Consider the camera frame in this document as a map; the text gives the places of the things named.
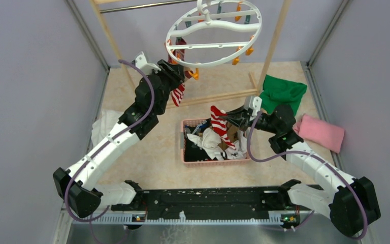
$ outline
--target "green cloth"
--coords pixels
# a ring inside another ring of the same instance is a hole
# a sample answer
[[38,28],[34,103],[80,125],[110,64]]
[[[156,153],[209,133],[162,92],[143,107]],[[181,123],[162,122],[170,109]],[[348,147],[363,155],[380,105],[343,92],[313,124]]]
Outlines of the green cloth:
[[305,84],[282,80],[269,75],[265,77],[263,88],[264,91],[259,96],[263,100],[263,109],[268,113],[272,113],[277,105],[289,104],[294,111],[294,116],[301,103],[301,98],[307,90]]

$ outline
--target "orange clothespin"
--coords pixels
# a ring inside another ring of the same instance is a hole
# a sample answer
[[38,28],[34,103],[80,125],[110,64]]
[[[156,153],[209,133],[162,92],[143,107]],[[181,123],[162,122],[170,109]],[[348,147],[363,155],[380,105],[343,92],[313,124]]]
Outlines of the orange clothespin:
[[[241,2],[239,2],[238,4],[237,4],[237,12],[240,12],[241,11]],[[235,21],[237,22],[237,21],[239,21],[241,19],[241,16],[236,16],[235,17]]]
[[189,74],[195,80],[199,80],[199,78],[200,78],[200,70],[198,68],[195,68],[195,73],[192,70],[189,70]]
[[[180,60],[180,54],[178,52],[176,52],[176,58],[177,58],[177,60]],[[177,62],[173,59],[173,60],[171,60],[171,64],[176,65]]]
[[235,59],[233,59],[233,65],[237,65],[239,61],[240,61],[240,58],[238,56]]
[[198,20],[198,23],[203,22],[203,21],[204,21],[203,19],[200,19],[200,20]]
[[246,50],[246,56],[249,56],[253,53],[255,49],[253,48],[253,45],[249,47],[249,49]]

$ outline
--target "beige floor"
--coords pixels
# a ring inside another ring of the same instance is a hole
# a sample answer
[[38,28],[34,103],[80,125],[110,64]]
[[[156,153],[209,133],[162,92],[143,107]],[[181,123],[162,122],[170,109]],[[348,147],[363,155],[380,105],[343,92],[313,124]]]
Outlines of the beige floor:
[[[216,68],[200,69],[200,80],[188,81],[185,98],[232,92],[253,88],[248,78],[252,71],[259,77],[263,64],[222,65]],[[140,76],[130,70],[134,81]],[[270,65],[269,75],[307,83],[299,62],[280,62]],[[107,83],[102,109],[124,111],[134,101],[133,91],[124,80],[121,69],[112,69]],[[159,124],[138,144],[126,151],[104,174],[100,183],[113,184],[127,179],[140,184],[143,189],[245,187],[280,185],[290,179],[313,184],[305,173],[282,158],[266,163],[249,162],[238,166],[214,166],[187,168],[180,160],[179,125],[183,119],[208,118],[210,106],[216,105],[225,111],[242,106],[244,98],[207,104],[171,108],[159,117]],[[299,119],[304,113],[318,117],[310,90],[304,95],[297,113]],[[252,151],[258,158],[274,153],[268,138],[272,135],[256,131]],[[330,151],[309,142],[322,157],[332,162]]]

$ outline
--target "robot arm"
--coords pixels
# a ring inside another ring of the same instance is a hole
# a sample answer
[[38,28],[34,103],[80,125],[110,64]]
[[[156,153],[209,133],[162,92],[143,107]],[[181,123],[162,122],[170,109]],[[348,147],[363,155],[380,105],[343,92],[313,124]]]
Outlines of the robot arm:
[[372,182],[365,177],[357,179],[340,171],[314,152],[292,129],[296,121],[289,105],[279,105],[270,115],[263,113],[256,120],[254,118],[260,108],[259,97],[248,97],[243,107],[222,118],[242,130],[256,121],[255,129],[274,133],[269,139],[273,151],[282,154],[286,161],[308,174],[323,189],[317,190],[298,180],[290,180],[279,188],[284,205],[300,205],[312,209],[330,219],[340,232],[352,236],[362,230],[363,216],[356,199],[346,186],[350,185],[361,201],[368,224],[380,218]]
[[157,116],[165,113],[170,92],[184,82],[181,65],[171,65],[164,60],[160,60],[157,65],[151,64],[143,52],[132,63],[148,74],[153,86],[154,103],[151,112],[140,124],[123,133],[149,109],[152,94],[147,82],[142,79],[135,89],[135,102],[119,118],[106,138],[67,170],[59,168],[53,173],[56,189],[62,199],[70,180],[74,179],[68,193],[68,204],[80,218],[89,216],[101,206],[132,202],[136,195],[136,185],[125,182],[112,186],[96,184],[120,155],[142,140],[158,124]]

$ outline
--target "pink towel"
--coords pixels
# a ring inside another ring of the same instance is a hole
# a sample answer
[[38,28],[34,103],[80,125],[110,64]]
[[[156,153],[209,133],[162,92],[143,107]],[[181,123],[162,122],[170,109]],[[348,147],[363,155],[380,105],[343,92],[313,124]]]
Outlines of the pink towel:
[[294,131],[303,139],[314,141],[331,151],[340,152],[344,129],[304,114],[294,125]]

